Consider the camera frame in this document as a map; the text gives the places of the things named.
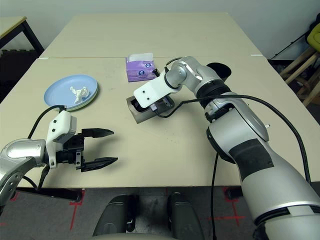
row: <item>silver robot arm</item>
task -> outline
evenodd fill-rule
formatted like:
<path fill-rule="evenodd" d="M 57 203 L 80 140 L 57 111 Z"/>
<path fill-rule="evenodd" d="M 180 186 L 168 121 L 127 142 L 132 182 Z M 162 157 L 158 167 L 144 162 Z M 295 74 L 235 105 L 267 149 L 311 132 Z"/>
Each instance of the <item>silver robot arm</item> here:
<path fill-rule="evenodd" d="M 182 85 L 194 93 L 210 122 L 206 131 L 222 159 L 236 164 L 243 196 L 257 229 L 256 239 L 320 239 L 320 198 L 286 160 L 268 144 L 265 125 L 217 73 L 191 56 L 176 60 L 171 69 L 134 91 L 146 108 Z"/>
<path fill-rule="evenodd" d="M 85 137 L 101 138 L 114 132 L 101 128 L 82 129 L 75 135 L 77 119 L 65 110 L 49 124 L 46 140 L 18 139 L 8 143 L 0 152 L 0 214 L 15 193 L 24 175 L 33 168 L 46 166 L 41 174 L 39 191 L 49 169 L 60 163 L 75 164 L 81 172 L 101 169 L 115 162 L 117 157 L 102 157 L 85 162 Z"/>

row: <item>cable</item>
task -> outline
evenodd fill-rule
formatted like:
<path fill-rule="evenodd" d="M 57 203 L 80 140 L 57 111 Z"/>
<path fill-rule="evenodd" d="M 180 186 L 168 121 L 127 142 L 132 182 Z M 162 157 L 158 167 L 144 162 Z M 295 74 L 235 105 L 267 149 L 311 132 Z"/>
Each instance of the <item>cable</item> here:
<path fill-rule="evenodd" d="M 30 183 L 35 190 L 37 190 L 38 186 L 35 184 L 34 181 L 32 181 L 32 180 L 31 180 L 29 177 L 27 177 L 27 176 L 23 176 L 22 178 L 23 178 L 24 180 L 26 180 L 28 183 Z"/>
<path fill-rule="evenodd" d="M 160 117 L 160 118 L 168 118 L 170 117 L 175 111 L 177 111 L 183 104 L 188 104 L 188 103 L 194 103 L 194 102 L 199 102 L 202 100 L 206 99 L 227 99 L 227 98 L 234 98 L 234 99 L 249 99 L 256 101 L 258 103 L 261 103 L 268 107 L 270 110 L 272 110 L 275 114 L 277 114 L 284 122 L 285 124 L 290 128 L 290 130 L 293 132 L 300 148 L 301 156 L 302 156 L 302 163 L 303 163 L 303 169 L 304 169 L 304 175 L 305 175 L 305 180 L 311 185 L 311 178 L 310 178 L 310 172 L 309 172 L 309 165 L 308 165 L 308 158 L 307 158 L 307 153 L 306 149 L 304 146 L 304 143 L 302 141 L 302 138 L 296 128 L 293 126 L 293 124 L 274 106 L 272 106 L 270 103 L 254 97 L 254 96 L 248 96 L 248 95 L 237 95 L 237 94 L 226 94 L 226 95 L 213 95 L 213 96 L 205 96 L 205 97 L 200 97 L 197 99 L 192 99 L 192 100 L 185 100 L 179 103 L 179 105 L 174 108 L 168 115 L 160 115 L 157 111 L 155 113 Z"/>
<path fill-rule="evenodd" d="M 64 105 L 53 105 L 51 107 L 49 107 L 48 109 L 44 110 L 43 113 L 40 114 L 40 116 L 37 118 L 37 120 L 35 121 L 30 133 L 29 133 L 29 136 L 28 136 L 28 139 L 31 139 L 32 135 L 34 134 L 40 120 L 42 119 L 42 117 L 49 111 L 51 111 L 52 109 L 56 109 L 56 108 L 59 108 L 59 112 L 61 112 L 62 110 L 67 110 L 66 109 L 66 106 Z"/>
<path fill-rule="evenodd" d="M 182 59 L 182 57 L 176 57 L 176 58 L 174 58 L 174 59 L 171 59 L 170 61 L 168 61 L 168 62 L 166 63 L 165 66 L 168 66 L 170 63 L 172 63 L 172 62 L 174 62 L 174 61 L 176 61 L 176 60 L 179 60 L 179 59 Z"/>
<path fill-rule="evenodd" d="M 49 166 L 48 164 L 45 165 L 45 167 L 42 169 L 41 177 L 40 177 L 39 185 L 38 185 L 38 186 L 37 186 L 37 185 L 35 184 L 35 182 L 32 181 L 29 177 L 23 176 L 22 178 L 23 178 L 24 180 L 26 180 L 28 183 L 30 183 L 30 184 L 32 185 L 32 187 L 34 188 L 34 190 L 40 191 L 41 188 L 42 188 L 42 185 L 44 184 L 45 178 L 46 178 L 46 176 L 48 175 L 49 170 L 50 170 L 50 166 Z"/>
<path fill-rule="evenodd" d="M 47 112 L 51 111 L 52 109 L 56 109 L 56 108 L 59 108 L 59 113 L 60 113 L 61 111 L 63 111 L 63 110 L 65 110 L 65 111 L 67 110 L 66 106 L 64 106 L 64 105 L 53 105 L 53 106 L 47 108 L 46 110 L 44 110 L 44 111 L 40 114 L 40 116 L 36 119 L 36 121 L 35 121 L 32 129 L 31 129 L 31 131 L 30 131 L 30 133 L 29 133 L 28 139 L 31 139 L 31 137 L 32 137 L 32 135 L 34 134 L 34 132 L 35 132 L 35 130 L 36 130 L 36 128 L 37 128 L 40 120 L 42 119 L 42 117 L 43 117 Z M 40 191 L 41 188 L 42 188 L 42 185 L 44 184 L 45 178 L 46 178 L 46 176 L 48 175 L 49 170 L 50 170 L 50 166 L 49 166 L 48 164 L 45 165 L 45 167 L 42 169 L 41 177 L 40 177 L 39 185 L 38 185 L 38 186 L 37 186 L 37 185 L 35 184 L 35 182 L 32 181 L 29 177 L 23 176 L 22 178 L 23 178 L 24 180 L 26 180 L 28 183 L 30 183 L 30 184 L 32 185 L 32 187 L 33 187 L 36 191 Z"/>
<path fill-rule="evenodd" d="M 218 157 L 219 157 L 219 153 L 216 153 L 215 161 L 214 161 L 214 167 L 213 167 L 213 175 L 212 175 L 212 183 L 211 183 L 211 195 L 210 195 L 211 196 L 211 198 L 210 198 L 210 209 L 211 209 L 212 239 L 213 240 L 217 240 L 215 217 L 214 217 L 214 185 L 215 185 Z"/>

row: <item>black table leg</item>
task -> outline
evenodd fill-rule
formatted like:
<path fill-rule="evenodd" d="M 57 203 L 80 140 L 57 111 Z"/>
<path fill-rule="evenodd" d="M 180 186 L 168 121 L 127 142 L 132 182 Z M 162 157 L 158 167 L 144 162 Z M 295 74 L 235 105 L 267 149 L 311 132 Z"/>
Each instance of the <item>black table leg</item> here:
<path fill-rule="evenodd" d="M 36 191 L 34 188 L 30 187 L 17 187 L 16 191 L 50 198 L 66 199 L 73 202 L 79 202 L 82 199 L 81 189 L 69 190 L 65 188 L 42 188 L 41 190 Z"/>
<path fill-rule="evenodd" d="M 27 21 L 23 21 L 18 26 L 16 26 L 14 29 L 12 29 L 10 32 L 8 32 L 7 35 L 5 35 L 4 37 L 2 37 L 0 39 L 0 49 L 21 32 L 24 33 L 26 38 L 29 40 L 29 42 L 31 43 L 33 48 L 36 50 L 36 52 L 40 56 L 44 52 L 44 48 L 42 47 L 41 43 L 37 39 L 34 32 L 31 30 Z"/>
<path fill-rule="evenodd" d="M 31 45 L 34 47 L 34 49 L 37 51 L 37 53 L 40 56 L 44 52 L 44 48 L 42 47 L 41 43 L 37 39 L 32 29 L 30 28 L 27 21 L 23 21 L 21 24 L 24 27 L 24 30 L 23 30 L 24 35 L 26 36 L 26 38 L 29 40 Z"/>

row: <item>floor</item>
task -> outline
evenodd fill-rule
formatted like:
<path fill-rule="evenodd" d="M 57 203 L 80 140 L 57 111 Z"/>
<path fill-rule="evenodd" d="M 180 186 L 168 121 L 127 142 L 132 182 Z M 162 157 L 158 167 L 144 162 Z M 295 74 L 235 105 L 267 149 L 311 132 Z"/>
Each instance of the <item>floor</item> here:
<path fill-rule="evenodd" d="M 32 64 L 34 55 L 15 53 L 0 58 L 0 102 Z M 12 68 L 9 61 L 19 57 L 22 69 Z M 308 110 L 320 124 L 320 106 Z M 315 184 L 320 193 L 320 182 Z M 0 217 L 0 240 L 82 240 L 90 237 L 107 203 L 121 194 L 140 195 L 140 216 L 134 232 L 171 236 L 168 229 L 166 202 L 168 195 L 182 192 L 193 205 L 206 240 L 212 239 L 209 187 L 89 188 L 80 203 L 18 192 Z M 216 235 L 222 240 L 252 239 L 255 229 L 248 207 L 242 198 L 228 200 L 224 187 L 214 188 Z"/>

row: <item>plate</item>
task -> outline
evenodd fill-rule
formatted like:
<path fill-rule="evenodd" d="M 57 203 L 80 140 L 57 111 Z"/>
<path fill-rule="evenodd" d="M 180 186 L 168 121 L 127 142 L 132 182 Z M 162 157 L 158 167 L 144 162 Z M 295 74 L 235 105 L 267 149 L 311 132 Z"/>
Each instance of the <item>plate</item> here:
<path fill-rule="evenodd" d="M 70 87 L 76 90 L 87 87 L 89 96 L 82 98 L 82 102 L 75 103 L 76 96 L 71 92 Z M 97 81 L 88 75 L 75 74 L 66 76 L 54 82 L 44 93 L 44 102 L 48 106 L 65 105 L 68 111 L 80 109 L 90 103 L 98 92 Z"/>

